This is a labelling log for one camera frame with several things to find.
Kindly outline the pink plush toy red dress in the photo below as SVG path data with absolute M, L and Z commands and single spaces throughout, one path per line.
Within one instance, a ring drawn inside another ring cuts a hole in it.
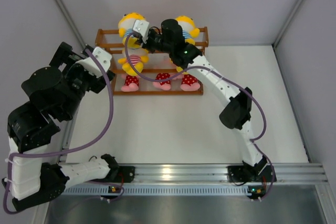
M 184 74 L 181 81 L 181 90 L 185 92 L 197 91 L 201 87 L 198 79 L 191 74 Z

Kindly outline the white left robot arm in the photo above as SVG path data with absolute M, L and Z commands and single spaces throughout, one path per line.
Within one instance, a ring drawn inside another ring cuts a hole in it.
M 76 165 L 44 162 L 53 156 L 47 148 L 60 131 L 57 123 L 74 118 L 87 92 L 110 89 L 111 60 L 112 55 L 100 47 L 86 46 L 78 55 L 62 43 L 49 65 L 22 83 L 29 100 L 8 116 L 10 153 L 2 180 L 5 197 L 12 198 L 12 214 L 50 202 L 72 186 L 117 179 L 119 165 L 109 154 Z

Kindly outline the yellow plush toy pink stripes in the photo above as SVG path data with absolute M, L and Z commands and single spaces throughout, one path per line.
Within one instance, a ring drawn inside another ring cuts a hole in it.
M 123 71 L 130 76 L 138 76 L 132 66 L 141 73 L 144 64 L 148 62 L 148 51 L 143 48 L 128 48 L 129 57 L 126 57 L 125 49 L 122 50 L 122 58 L 118 59 Z

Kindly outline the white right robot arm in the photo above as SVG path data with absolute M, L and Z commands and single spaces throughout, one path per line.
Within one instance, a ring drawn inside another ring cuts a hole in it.
M 253 145 L 251 125 L 252 91 L 224 79 L 208 62 L 205 55 L 185 41 L 182 27 L 174 19 L 161 23 L 161 32 L 151 28 L 149 22 L 141 22 L 142 28 L 134 28 L 142 35 L 142 46 L 150 52 L 167 53 L 173 63 L 196 77 L 223 105 L 219 120 L 234 130 L 242 154 L 243 170 L 250 180 L 258 180 L 264 174 L 267 160 Z

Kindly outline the pink plush toy polka dress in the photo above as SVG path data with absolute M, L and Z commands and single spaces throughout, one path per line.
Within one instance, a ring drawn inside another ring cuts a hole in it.
M 175 69 L 169 62 L 168 59 L 165 59 L 155 65 L 155 68 L 157 69 Z M 166 72 L 161 71 L 156 74 L 155 80 L 159 80 L 159 82 L 153 82 L 153 86 L 156 89 L 160 89 L 163 91 L 169 91 L 171 89 L 171 80 L 165 81 L 165 79 L 170 78 L 171 76 L 174 76 L 176 72 Z

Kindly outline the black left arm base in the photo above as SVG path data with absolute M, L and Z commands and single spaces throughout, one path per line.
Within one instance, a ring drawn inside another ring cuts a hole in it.
M 120 166 L 115 177 L 116 183 L 131 183 L 135 177 L 134 166 Z

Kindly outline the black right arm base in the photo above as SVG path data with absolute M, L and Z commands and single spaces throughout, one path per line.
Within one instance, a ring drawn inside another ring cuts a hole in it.
M 232 165 L 228 166 L 228 179 L 231 183 L 262 183 L 276 182 L 277 177 L 272 172 L 270 165 L 267 165 L 260 173 L 250 166 Z

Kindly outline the yellow plush toy blue stripes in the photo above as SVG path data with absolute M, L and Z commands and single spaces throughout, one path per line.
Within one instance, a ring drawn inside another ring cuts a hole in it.
M 141 48 L 141 45 L 138 43 L 138 38 L 133 35 L 126 41 L 127 37 L 132 34 L 134 24 L 137 20 L 139 20 L 140 26 L 148 27 L 150 24 L 144 16 L 136 12 L 124 14 L 118 23 L 118 32 L 119 37 L 122 38 L 122 44 L 131 49 Z

